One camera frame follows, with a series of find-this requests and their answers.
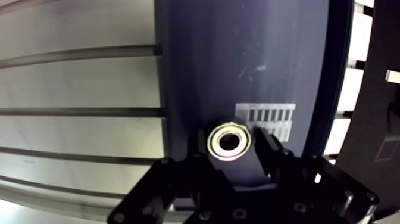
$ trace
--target scratch mark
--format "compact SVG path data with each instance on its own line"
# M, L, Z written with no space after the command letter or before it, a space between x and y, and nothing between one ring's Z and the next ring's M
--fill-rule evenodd
M267 66L265 64L262 64L256 68L256 71L264 71L265 69L267 69Z
M242 72L239 74L239 76L238 76L238 78L239 79L241 79L242 77L243 77L243 75L245 74L245 72L246 72L246 69L247 69L247 66L245 66L243 69L242 69Z

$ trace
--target barcode sticker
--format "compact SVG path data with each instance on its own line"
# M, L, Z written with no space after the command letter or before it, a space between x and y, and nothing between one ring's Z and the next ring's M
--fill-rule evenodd
M295 109L296 104L236 104L235 116L246 121L250 129L263 127L279 141L287 142Z

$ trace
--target white sticker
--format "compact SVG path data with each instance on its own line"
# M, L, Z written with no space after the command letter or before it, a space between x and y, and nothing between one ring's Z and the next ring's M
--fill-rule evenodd
M296 104L236 104L235 116L246 121L250 129L262 127L281 142L287 142L292 129Z

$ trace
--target screw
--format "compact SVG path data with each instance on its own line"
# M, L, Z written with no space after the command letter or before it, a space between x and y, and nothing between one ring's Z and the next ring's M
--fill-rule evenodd
M234 209L232 212L232 218L234 219L246 219L247 211L244 209Z
M114 215L114 221L122 223L125 220L125 215L122 213L117 213Z
M284 155L289 155L289 150L284 149L284 150L283 150L283 153L284 153Z
M150 207L150 206L146 206L146 207L144 207L143 210L142 210L142 214L143 214L144 216L149 216L149 215L151 215L152 213L153 213L153 208Z
M162 158L161 159L161 163L164 164L164 165L168 164L169 162L170 162L169 158Z
M296 202L294 207L293 207L294 211L296 212L300 212L300 213L305 213L307 207L305 206L304 203L301 202Z
M372 193L367 193L367 197L369 198L369 200L370 201L373 201L373 200L375 200L375 195L374 194L372 194Z
M207 221L210 219L210 217L211 217L211 212L209 211L202 211L199 214L199 218L201 221Z

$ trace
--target metal bearing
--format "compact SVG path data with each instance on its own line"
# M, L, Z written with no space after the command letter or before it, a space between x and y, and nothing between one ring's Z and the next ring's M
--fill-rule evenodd
M226 122L214 128L207 138L211 155L223 161L232 161L244 155L251 144L251 135L246 126Z

